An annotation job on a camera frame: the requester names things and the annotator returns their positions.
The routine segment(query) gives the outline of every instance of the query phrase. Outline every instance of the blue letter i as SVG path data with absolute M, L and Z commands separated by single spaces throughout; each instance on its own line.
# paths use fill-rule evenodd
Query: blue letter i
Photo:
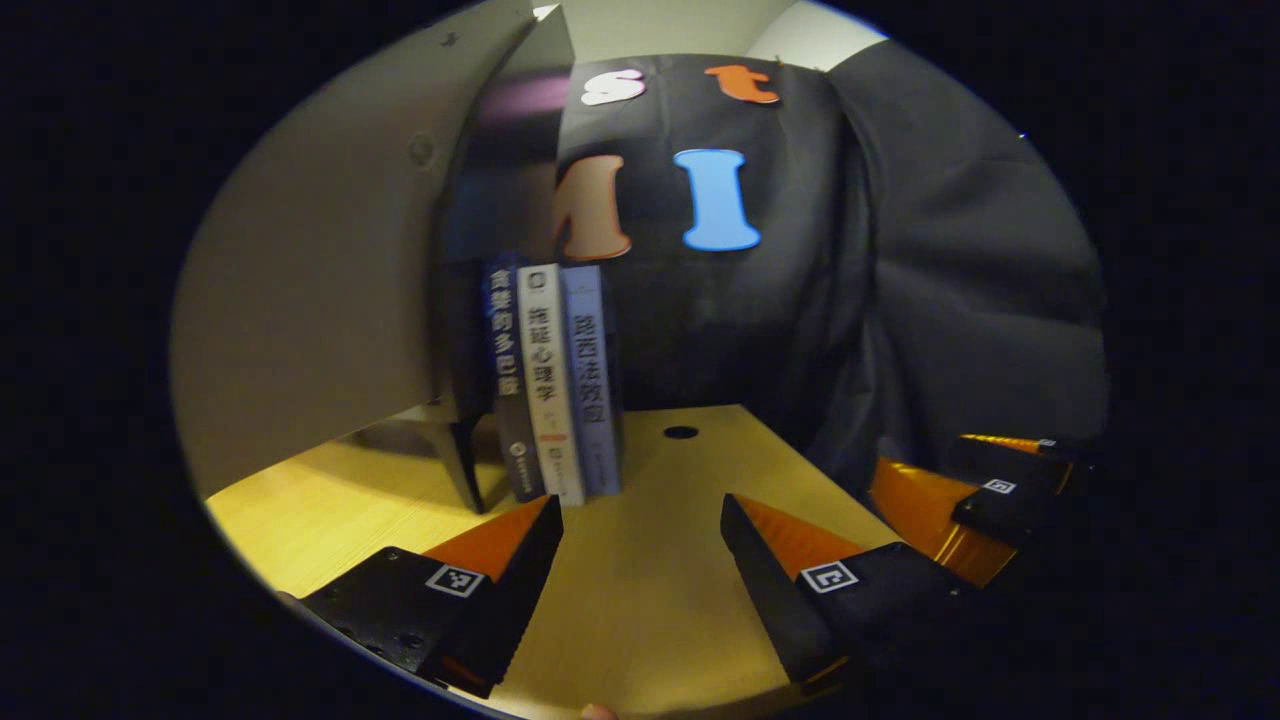
M 737 183 L 741 152 L 733 150 L 685 150 L 676 164 L 689 170 L 694 192 L 694 227 L 685 245 L 694 250 L 722 252 L 746 250 L 760 243 L 760 232 L 746 223 L 742 188 Z

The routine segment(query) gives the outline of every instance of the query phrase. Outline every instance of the table surface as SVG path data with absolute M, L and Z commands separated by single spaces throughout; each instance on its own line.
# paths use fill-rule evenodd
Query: table surface
M 689 425 L 689 439 L 663 430 Z M 627 413 L 623 491 L 564 507 L 547 585 L 492 707 L 628 720 L 742 717 L 797 701 L 719 536 L 726 492 L 863 547 L 900 538 L 741 406 Z M 492 419 L 476 430 L 476 515 L 424 452 L 334 441 L 251 475 L 207 507 L 265 584 L 305 597 L 385 546 L 415 552 L 511 510 Z

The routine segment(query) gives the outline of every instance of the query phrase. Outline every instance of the black fabric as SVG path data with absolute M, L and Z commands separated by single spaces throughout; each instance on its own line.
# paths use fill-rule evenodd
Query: black fabric
M 776 104 L 704 70 L 764 73 Z M 634 68 L 646 90 L 586 106 Z M 681 150 L 741 152 L 760 243 L 701 252 Z M 616 288 L 627 407 L 741 402 L 850 492 L 878 442 L 936 466 L 957 434 L 1089 437 L 1105 416 L 1093 249 L 1034 150 L 892 42 L 829 73 L 716 55 L 579 64 L 559 173 L 616 154 L 632 247 Z

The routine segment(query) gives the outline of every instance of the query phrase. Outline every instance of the book cover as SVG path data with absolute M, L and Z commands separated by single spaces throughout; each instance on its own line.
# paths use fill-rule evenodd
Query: book cover
M 622 489 L 614 413 L 618 398 L 613 397 L 609 388 L 605 297 L 600 268 L 564 268 L 561 278 L 564 282 L 577 447 L 586 492 L 617 495 Z
M 586 493 L 575 439 L 572 384 L 564 356 L 559 266 L 520 268 L 517 286 L 525 389 L 543 480 L 548 492 L 561 496 L 561 503 L 582 505 Z
M 515 256 L 499 256 L 484 266 L 484 314 L 489 352 L 494 365 L 493 414 L 498 441 L 507 465 L 511 489 L 518 502 L 547 493 L 538 462 L 536 438 L 525 393 L 524 357 L 520 341 L 520 311 L 516 297 Z

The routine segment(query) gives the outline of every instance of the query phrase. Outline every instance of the light blue book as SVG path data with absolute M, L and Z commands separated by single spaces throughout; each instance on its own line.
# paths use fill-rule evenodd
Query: light blue book
M 561 268 L 564 283 L 564 314 L 570 373 L 573 379 L 575 421 L 579 428 L 579 457 L 588 495 L 617 495 L 620 475 L 621 397 L 617 378 L 611 378 L 607 345 L 604 287 L 600 268 Z

